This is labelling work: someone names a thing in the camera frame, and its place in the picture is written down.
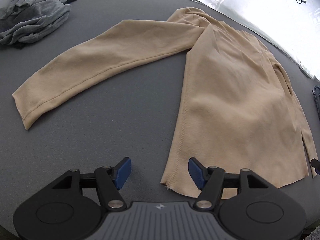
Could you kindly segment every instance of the beige long-sleeve shirt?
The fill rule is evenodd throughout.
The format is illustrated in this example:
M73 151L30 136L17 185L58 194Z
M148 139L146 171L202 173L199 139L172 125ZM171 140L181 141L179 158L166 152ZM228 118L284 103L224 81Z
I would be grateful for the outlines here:
M255 36L197 8L179 9L166 22L124 20L57 56L13 97L28 130L81 91L190 48L161 183L197 197L190 157L230 173L249 168L276 187L307 176L303 140L310 160L317 159L316 149L285 70ZM226 190L223 198L235 194Z

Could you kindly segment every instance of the shirt sleeve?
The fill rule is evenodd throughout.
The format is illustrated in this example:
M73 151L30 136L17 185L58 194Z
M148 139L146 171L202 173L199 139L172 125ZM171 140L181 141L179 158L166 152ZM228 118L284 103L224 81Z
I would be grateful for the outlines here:
M26 130L43 113L111 76L193 47L209 25L204 19L198 26L199 18L186 23L124 20L57 56L13 93Z

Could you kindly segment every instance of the seam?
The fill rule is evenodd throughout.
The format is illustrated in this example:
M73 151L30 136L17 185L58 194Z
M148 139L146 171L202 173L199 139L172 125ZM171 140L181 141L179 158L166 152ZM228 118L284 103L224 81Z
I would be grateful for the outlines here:
M124 66L124 65L127 65L127 64L132 64L132 63L135 63L135 62L140 61L140 60L146 60L146 59L151 59L151 58L155 58L155 57L159 57L159 56L164 56L164 55L171 54L171 53L180 52L180 51L183 51L183 50L185 50L185 49L187 49L187 48L189 48L189 47L182 48L182 49L179 49L179 50L175 50L175 51L173 51L173 52L164 53L164 54L160 54L160 55L157 55L157 56L149 57L149 58L138 59L138 60L135 60L135 61L132 61L132 62L128 62L128 63L122 64L122 65L119 65L119 66L112 67L112 68L109 68L109 69L107 69L107 70L101 71L101 72L99 72L98 74L96 74L96 75L94 75L94 76L92 76L92 77L90 77L90 78L87 78L87 79L83 80L83 81L80 82L79 84L76 84L76 85L72 86L71 88L68 88L67 90L63 91L63 92L60 93L59 95L54 96L54 97L52 97L52 98L50 98L50 99L48 99L48 100L40 103L39 105L35 106L32 110L30 110L29 112L27 112L26 115L25 115L25 117L22 117L22 116L21 116L21 118L22 118L23 120L25 120L25 119L28 117L29 114L31 114L33 111L35 111L38 107L40 107L40 106L43 105L44 103L46 103L46 102L48 102L48 101L50 101L50 100L53 100L53 99L61 96L63 93L65 93L65 92L73 89L74 87L76 87L76 86L78 86L78 85L86 82L86 81L89 80L89 79L92 79L92 78L94 78L94 77L96 77L96 76L98 76L98 75L100 75L100 74L102 74L102 73L104 73L104 72L107 72L108 70L111 70L111 69L114 69L114 68L118 68L118 67L121 67L121 66Z
M307 166L307 173L308 173L307 176L310 176L310 174L309 174L309 167L308 167L308 166L310 166L311 176L313 177L313 170L312 170L313 167L312 167L311 164L310 164L310 162L311 162L311 160L310 160L310 152L309 152L308 147L307 147L307 144L308 144L308 143L307 143L307 142L305 141L305 139L304 139L304 136L303 136L303 132L302 132L301 127L300 127L300 131L301 131L303 148L306 149L306 154L307 154L307 156L305 156L305 159L306 159L305 164L306 164L306 166Z
M184 135L185 135L185 125L186 125L186 116L187 116L187 99L188 99L188 94L189 94L189 89L188 89L188 81L189 81L189 62L187 62L186 65L186 94L185 94L185 98L184 98L184 102L183 102L183 109L184 111L182 112L182 124L181 124L181 133L180 133L180 140L179 140L179 147L177 150L177 157L175 158L175 165L173 166L173 172L172 175L170 176L170 178L168 179L168 182L166 183L168 186L172 185L172 181L174 180L174 178L176 177L177 173L178 173L178 162L180 159L180 153L181 153L181 148L182 148L182 143L184 141Z

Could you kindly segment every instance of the round black disc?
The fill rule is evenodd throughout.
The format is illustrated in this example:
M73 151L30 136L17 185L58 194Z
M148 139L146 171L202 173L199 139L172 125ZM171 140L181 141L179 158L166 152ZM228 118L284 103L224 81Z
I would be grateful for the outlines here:
M260 189L226 200L219 210L222 225L246 240L291 240L303 231L303 208L279 190L261 194Z
M78 240L97 228L101 216L93 200L61 189L32 196L17 208L13 223L22 239Z

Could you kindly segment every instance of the ribbed gray plate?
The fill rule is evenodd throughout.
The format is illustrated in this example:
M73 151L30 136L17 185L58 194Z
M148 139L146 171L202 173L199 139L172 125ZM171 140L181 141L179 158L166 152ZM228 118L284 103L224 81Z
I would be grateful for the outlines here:
M109 214L86 240L235 240L207 212L188 202L133 202L123 212Z

